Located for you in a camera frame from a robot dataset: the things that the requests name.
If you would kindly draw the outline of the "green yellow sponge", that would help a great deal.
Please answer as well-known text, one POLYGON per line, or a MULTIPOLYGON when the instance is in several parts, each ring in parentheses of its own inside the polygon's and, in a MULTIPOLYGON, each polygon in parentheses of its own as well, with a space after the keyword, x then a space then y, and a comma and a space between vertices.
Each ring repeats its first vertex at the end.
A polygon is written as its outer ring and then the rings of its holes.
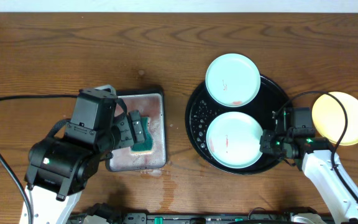
POLYGON ((141 117, 142 127, 144 128, 145 141, 143 143, 137 143, 132 146, 131 151, 133 153, 146 153, 152 150, 153 139, 149 132, 149 118, 141 117))

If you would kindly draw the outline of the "yellow plate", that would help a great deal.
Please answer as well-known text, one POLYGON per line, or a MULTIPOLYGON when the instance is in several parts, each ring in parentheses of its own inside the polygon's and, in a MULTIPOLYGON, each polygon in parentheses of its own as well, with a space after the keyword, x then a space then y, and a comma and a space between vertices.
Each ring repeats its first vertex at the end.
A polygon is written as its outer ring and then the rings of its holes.
POLYGON ((342 136, 342 146, 358 143, 358 99, 333 91, 320 96, 312 107, 312 120, 323 137, 336 143, 342 136))

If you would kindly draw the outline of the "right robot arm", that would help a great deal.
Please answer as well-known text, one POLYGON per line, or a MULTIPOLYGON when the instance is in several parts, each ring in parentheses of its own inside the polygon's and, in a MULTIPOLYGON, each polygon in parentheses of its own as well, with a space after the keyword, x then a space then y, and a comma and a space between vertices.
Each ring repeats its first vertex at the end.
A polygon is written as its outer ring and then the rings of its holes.
POLYGON ((293 159, 318 190, 335 223, 358 222, 358 187, 326 138, 292 136, 264 130, 260 152, 293 159))

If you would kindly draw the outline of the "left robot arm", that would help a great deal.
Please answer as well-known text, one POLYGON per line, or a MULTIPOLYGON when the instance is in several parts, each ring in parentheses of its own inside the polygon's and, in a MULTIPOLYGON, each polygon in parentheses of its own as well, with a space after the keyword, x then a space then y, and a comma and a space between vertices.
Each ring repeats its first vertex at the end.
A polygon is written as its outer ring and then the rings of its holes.
POLYGON ((20 222, 66 223, 99 163, 145 139, 139 111, 129 111, 113 88, 80 90, 71 118, 29 151, 20 222))

